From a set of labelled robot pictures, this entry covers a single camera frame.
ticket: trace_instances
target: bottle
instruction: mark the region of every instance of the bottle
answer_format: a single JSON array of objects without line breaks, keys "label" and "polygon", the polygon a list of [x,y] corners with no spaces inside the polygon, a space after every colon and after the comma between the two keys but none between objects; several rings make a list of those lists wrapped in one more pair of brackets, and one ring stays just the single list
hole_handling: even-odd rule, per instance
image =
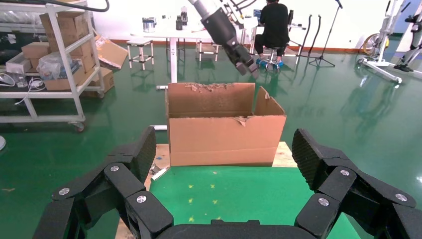
[{"label": "bottle", "polygon": [[176,30],[181,31],[182,29],[183,29],[182,17],[181,16],[177,16]]}]

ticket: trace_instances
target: cardboard box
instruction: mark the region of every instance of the cardboard box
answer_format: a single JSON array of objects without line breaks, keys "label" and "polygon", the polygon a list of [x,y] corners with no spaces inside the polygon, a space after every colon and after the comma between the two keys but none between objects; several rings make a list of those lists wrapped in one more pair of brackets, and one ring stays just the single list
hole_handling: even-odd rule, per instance
[{"label": "cardboard box", "polygon": [[6,71],[9,73],[24,74],[29,69],[31,69],[31,62],[25,59],[22,52],[6,62]]},{"label": "cardboard box", "polygon": [[[75,86],[78,85],[81,81],[86,80],[84,70],[82,68],[79,68],[73,74],[73,79],[75,81]],[[44,84],[47,90],[49,91],[70,90],[70,85],[67,78],[57,80],[45,80]]]},{"label": "cardboard box", "polygon": [[[57,40],[54,35],[53,27],[51,25],[48,14],[40,15],[42,25],[45,29],[48,42],[50,43],[51,51],[59,51]],[[60,31],[62,33],[63,43],[65,47],[75,43],[77,40],[88,35],[88,24],[84,18],[83,12],[76,11],[62,11],[57,13],[57,22],[59,23]],[[92,47],[90,42],[82,44],[73,50],[71,56],[84,56],[91,54]]]},{"label": "cardboard box", "polygon": [[101,35],[97,35],[95,40],[99,60],[106,63],[107,67],[121,69],[127,57],[127,50]]},{"label": "cardboard box", "polygon": [[[101,67],[100,70],[101,70],[101,74],[103,75],[103,80],[104,80],[104,93],[106,93],[107,91],[109,91],[111,88],[114,87],[114,75],[113,75],[113,71],[110,70],[110,69],[104,68],[104,67]],[[95,76],[93,78],[93,80],[91,81],[91,83],[89,84],[89,86],[100,86],[99,77],[98,76]],[[98,97],[97,93],[94,92],[94,91],[85,91],[85,92],[82,92],[81,96]]]},{"label": "cardboard box", "polygon": [[39,59],[51,53],[48,42],[32,42],[21,49],[26,59]]},{"label": "cardboard box", "polygon": [[92,54],[86,56],[72,56],[72,60],[77,61],[79,65],[83,67],[84,73],[91,71],[95,66],[95,59]]},{"label": "cardboard box", "polygon": [[31,66],[32,68],[37,69],[38,63],[39,63],[39,59],[29,59],[31,61]]},{"label": "cardboard box", "polygon": [[286,114],[255,84],[169,84],[166,92],[171,166],[271,166]]}]

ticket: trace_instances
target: robotic hand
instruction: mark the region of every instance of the robotic hand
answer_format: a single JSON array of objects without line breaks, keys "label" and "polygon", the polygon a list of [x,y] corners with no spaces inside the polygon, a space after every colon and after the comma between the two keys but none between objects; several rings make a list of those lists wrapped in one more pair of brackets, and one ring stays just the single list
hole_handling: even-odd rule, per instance
[{"label": "robotic hand", "polygon": [[212,40],[223,46],[230,61],[241,75],[249,71],[255,79],[258,78],[257,66],[248,51],[237,41],[236,29],[227,16],[229,13],[234,22],[241,25],[241,17],[237,16],[236,11],[233,11],[228,4],[224,4],[226,13],[223,7],[218,7],[213,0],[189,0],[189,2],[202,17],[201,22]]}]

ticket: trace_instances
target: microphone stand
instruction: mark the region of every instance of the microphone stand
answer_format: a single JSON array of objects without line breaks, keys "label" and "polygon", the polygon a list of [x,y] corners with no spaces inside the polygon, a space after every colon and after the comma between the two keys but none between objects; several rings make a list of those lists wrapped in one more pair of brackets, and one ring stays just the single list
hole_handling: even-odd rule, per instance
[{"label": "microphone stand", "polygon": [[[317,58],[315,58],[315,60],[311,61],[309,63],[311,66],[316,66],[316,67],[335,67],[334,64],[332,64],[331,62],[329,62],[329,61],[327,61],[327,60],[324,59],[324,53],[325,53],[325,49],[327,48],[328,40],[329,40],[329,37],[330,37],[331,32],[332,32],[332,28],[333,28],[334,23],[335,23],[335,19],[337,18],[338,10],[340,8],[343,8],[343,7],[339,3],[338,8],[337,8],[337,11],[335,12],[334,20],[332,21],[332,25],[331,25],[330,31],[328,33],[327,41],[325,42],[324,49],[322,50],[322,55],[319,56],[319,57],[317,57]],[[329,66],[321,66],[321,61],[325,61],[326,63],[328,63],[330,65]]]}]

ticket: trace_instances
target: caster wheel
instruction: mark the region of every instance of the caster wheel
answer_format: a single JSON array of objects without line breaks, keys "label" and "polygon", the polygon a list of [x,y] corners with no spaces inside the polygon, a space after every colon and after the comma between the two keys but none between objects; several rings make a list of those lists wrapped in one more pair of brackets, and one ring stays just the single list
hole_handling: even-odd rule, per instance
[{"label": "caster wheel", "polygon": [[79,122],[79,123],[76,123],[75,124],[75,130],[76,130],[76,132],[81,133],[81,132],[84,131],[84,129],[85,129],[85,124],[84,123]]}]

